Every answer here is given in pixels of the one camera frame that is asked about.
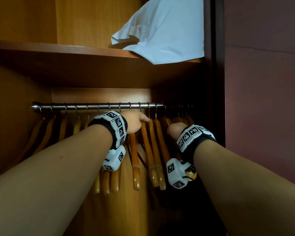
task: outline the wooden shelf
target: wooden shelf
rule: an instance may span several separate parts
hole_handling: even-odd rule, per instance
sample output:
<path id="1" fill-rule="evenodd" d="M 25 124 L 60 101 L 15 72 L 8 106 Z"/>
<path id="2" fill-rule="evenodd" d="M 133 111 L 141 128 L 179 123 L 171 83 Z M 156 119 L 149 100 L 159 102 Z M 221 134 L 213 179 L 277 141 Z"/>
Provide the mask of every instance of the wooden shelf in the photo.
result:
<path id="1" fill-rule="evenodd" d="M 120 49 L 0 41 L 0 65 L 50 87 L 161 87 L 195 75 L 202 61 L 153 65 Z"/>

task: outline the pink wall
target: pink wall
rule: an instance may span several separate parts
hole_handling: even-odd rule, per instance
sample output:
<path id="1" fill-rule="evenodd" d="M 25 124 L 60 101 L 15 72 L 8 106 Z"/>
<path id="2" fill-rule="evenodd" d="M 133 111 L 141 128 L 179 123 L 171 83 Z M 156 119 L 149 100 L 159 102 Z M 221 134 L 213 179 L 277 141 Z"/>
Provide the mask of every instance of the pink wall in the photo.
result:
<path id="1" fill-rule="evenodd" d="M 225 0 L 226 148 L 295 183 L 295 0 Z"/>

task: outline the wrist-mounted tracker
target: wrist-mounted tracker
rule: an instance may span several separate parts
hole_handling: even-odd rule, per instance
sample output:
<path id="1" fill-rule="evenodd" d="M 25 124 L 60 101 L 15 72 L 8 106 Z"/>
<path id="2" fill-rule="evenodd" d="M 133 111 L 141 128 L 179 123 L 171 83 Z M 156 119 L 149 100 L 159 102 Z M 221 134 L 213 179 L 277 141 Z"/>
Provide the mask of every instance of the wrist-mounted tracker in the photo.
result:
<path id="1" fill-rule="evenodd" d="M 188 183 L 188 176 L 186 176 L 185 170 L 193 166 L 193 155 L 199 144 L 205 140 L 215 141 L 214 135 L 198 125 L 191 125 L 186 127 L 180 137 L 178 138 L 177 145 L 181 151 L 182 160 L 179 161 L 176 158 L 172 158 L 166 163 L 168 181 L 176 189 L 184 188 Z"/>
<path id="2" fill-rule="evenodd" d="M 106 170 L 118 170 L 122 159 L 126 154 L 126 150 L 122 145 L 126 139 L 126 132 L 128 128 L 126 119 L 118 112 L 108 111 L 96 116 L 88 126 L 94 124 L 100 124 L 106 127 L 113 137 L 113 144 L 102 166 Z"/>

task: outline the person's left hand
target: person's left hand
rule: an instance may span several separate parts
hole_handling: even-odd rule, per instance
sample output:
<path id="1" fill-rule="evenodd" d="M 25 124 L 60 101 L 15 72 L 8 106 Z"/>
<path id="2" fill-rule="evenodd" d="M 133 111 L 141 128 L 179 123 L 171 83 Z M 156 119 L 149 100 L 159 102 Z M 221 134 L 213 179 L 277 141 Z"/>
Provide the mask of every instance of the person's left hand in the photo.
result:
<path id="1" fill-rule="evenodd" d="M 145 122 L 150 121 L 150 119 L 145 114 L 135 109 L 122 111 L 120 114 L 126 119 L 128 123 L 127 134 L 135 133 L 141 128 L 140 120 Z"/>

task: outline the person's left arm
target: person's left arm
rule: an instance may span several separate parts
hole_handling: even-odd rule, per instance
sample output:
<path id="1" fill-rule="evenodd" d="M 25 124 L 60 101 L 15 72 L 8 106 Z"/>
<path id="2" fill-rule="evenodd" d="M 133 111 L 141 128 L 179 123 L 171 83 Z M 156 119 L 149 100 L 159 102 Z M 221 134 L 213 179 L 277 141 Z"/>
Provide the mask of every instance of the person's left arm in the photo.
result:
<path id="1" fill-rule="evenodd" d="M 149 121 L 122 112 L 127 133 Z M 62 235 L 90 190 L 112 146 L 110 131 L 92 125 L 0 176 L 0 235 Z"/>

